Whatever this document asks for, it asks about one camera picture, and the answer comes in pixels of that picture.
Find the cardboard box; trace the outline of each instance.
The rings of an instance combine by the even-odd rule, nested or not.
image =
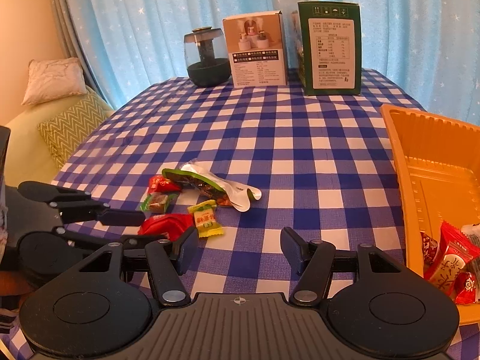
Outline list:
[[[287,53],[282,12],[256,12],[223,19],[233,86],[286,85]]]
[[[362,31],[358,4],[302,1],[291,19],[305,94],[359,95]]]

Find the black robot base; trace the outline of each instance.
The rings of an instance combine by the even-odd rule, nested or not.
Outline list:
[[[83,359],[448,359],[458,328],[453,302],[378,248],[335,250],[286,227],[282,251],[301,274],[283,294],[198,294],[179,274],[198,234],[137,250],[154,299],[122,280],[121,243],[96,250],[46,283],[20,309],[34,360]],[[327,299],[333,272],[354,284]]]

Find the green chevron cushion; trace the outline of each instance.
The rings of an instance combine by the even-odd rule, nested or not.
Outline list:
[[[61,169],[77,147],[107,118],[96,93],[89,93],[78,103],[38,125],[40,135]]]

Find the yellow candy wrapper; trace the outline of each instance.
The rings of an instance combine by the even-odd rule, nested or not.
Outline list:
[[[222,226],[215,219],[215,208],[217,208],[215,200],[207,200],[187,208],[188,212],[193,214],[199,237],[223,234]]]

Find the white pillow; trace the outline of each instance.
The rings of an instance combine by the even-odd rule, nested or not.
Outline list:
[[[78,58],[30,61],[28,85],[22,105],[45,103],[88,90]]]

